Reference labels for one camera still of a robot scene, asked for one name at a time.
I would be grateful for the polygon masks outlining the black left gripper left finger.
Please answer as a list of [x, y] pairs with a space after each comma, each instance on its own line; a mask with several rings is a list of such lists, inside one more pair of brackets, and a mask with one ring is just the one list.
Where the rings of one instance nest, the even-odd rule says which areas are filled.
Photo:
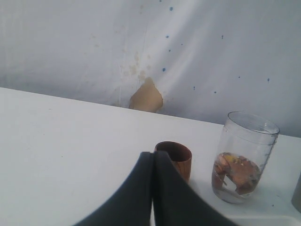
[[142, 152], [118, 190], [78, 226], [149, 226], [154, 155]]

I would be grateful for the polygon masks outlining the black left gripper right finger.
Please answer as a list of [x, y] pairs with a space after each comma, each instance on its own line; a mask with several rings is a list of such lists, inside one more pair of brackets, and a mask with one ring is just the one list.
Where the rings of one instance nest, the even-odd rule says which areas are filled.
[[232, 225], [193, 191], [163, 151], [154, 153], [152, 198], [157, 226]]

